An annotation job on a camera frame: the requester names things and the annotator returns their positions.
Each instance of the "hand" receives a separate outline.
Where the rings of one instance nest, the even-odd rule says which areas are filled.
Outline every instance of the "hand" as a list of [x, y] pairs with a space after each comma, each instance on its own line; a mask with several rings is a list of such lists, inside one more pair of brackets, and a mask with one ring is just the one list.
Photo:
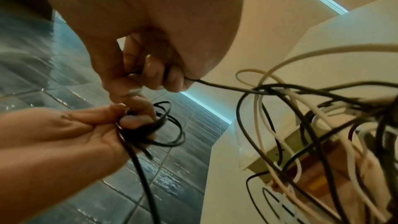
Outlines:
[[[122, 127], [153, 122], [151, 104], [135, 98], [137, 116]], [[114, 123], [125, 106], [61, 112], [45, 108], [0, 116], [0, 222], [19, 223], [125, 164]]]
[[[86, 46], [114, 102], [163, 85], [179, 92], [214, 68], [237, 32], [243, 0], [49, 0]], [[124, 51], [116, 41], [127, 37]], [[142, 72], [127, 76], [132, 72]]]

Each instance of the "person's left hand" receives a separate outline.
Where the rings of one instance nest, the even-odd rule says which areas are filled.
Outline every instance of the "person's left hand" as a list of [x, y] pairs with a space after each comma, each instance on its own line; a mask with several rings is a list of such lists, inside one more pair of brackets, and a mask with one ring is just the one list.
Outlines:
[[115, 122], [136, 129], [155, 119], [148, 100], [132, 101], [136, 116], [121, 104], [0, 115], [0, 222], [19, 223], [120, 169], [128, 155]]

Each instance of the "floor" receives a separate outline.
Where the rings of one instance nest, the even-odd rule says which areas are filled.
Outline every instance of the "floor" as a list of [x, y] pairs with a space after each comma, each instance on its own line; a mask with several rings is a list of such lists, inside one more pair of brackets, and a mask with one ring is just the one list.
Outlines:
[[[0, 113], [29, 107], [84, 109], [109, 104], [81, 41], [60, 19], [55, 23], [0, 9]], [[165, 224], [200, 222], [212, 145], [228, 125], [182, 94], [144, 89], [153, 102], [173, 102], [172, 115], [187, 142], [177, 148], [150, 147], [140, 156]], [[177, 134], [159, 130], [159, 141]], [[27, 224], [149, 224], [148, 204], [131, 162]]]

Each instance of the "skin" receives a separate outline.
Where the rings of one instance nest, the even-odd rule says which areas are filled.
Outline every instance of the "skin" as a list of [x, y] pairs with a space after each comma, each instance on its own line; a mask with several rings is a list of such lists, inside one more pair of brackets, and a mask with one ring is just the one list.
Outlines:
[[[153, 122], [151, 103], [136, 97], [124, 128]], [[126, 107], [46, 108], [0, 115], [0, 222], [20, 223], [106, 177], [128, 160], [114, 123]]]
[[[141, 86], [187, 89], [225, 56], [243, 0], [49, 0], [86, 46], [114, 102]], [[126, 37], [124, 51], [116, 39]]]

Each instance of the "forearm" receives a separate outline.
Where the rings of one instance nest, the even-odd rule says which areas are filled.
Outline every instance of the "forearm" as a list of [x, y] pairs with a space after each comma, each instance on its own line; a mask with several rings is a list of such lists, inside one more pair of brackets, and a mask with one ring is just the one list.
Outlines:
[[112, 153], [101, 145], [55, 144], [0, 150], [0, 223], [28, 219], [122, 165], [110, 163]]

